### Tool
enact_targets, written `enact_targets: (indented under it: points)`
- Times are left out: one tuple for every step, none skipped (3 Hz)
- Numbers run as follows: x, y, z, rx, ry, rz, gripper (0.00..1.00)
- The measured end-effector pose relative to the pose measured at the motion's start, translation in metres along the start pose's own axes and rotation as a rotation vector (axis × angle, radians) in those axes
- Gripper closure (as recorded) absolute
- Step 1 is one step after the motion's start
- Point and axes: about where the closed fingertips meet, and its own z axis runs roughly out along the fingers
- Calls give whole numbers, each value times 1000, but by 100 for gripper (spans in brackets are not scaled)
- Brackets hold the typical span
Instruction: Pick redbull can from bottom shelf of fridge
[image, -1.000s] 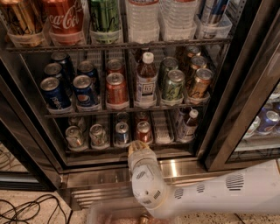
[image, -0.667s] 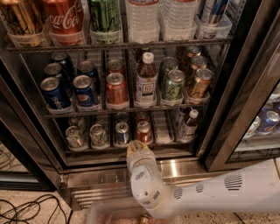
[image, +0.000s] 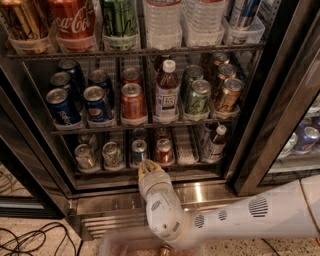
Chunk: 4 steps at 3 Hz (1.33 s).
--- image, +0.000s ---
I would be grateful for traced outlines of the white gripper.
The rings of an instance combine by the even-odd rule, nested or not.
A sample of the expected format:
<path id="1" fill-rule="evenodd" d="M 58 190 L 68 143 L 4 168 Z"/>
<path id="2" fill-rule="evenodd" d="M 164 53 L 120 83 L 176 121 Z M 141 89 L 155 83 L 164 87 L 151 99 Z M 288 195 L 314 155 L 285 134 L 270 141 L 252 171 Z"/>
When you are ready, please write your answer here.
<path id="1" fill-rule="evenodd" d="M 144 199 L 147 199 L 147 196 L 152 193 L 173 191 L 170 176 L 152 160 L 144 160 L 139 164 L 138 181 L 139 191 Z"/>

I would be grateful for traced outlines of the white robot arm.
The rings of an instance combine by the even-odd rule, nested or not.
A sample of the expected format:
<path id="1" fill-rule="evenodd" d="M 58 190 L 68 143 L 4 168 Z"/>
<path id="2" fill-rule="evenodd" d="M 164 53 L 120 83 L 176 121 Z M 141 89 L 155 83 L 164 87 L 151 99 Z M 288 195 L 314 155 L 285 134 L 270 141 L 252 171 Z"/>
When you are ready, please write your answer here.
<path id="1" fill-rule="evenodd" d="M 175 249 L 189 249 L 215 238 L 320 236 L 319 175 L 207 212 L 185 211 L 170 176 L 149 159 L 139 164 L 138 184 L 150 230 Z"/>

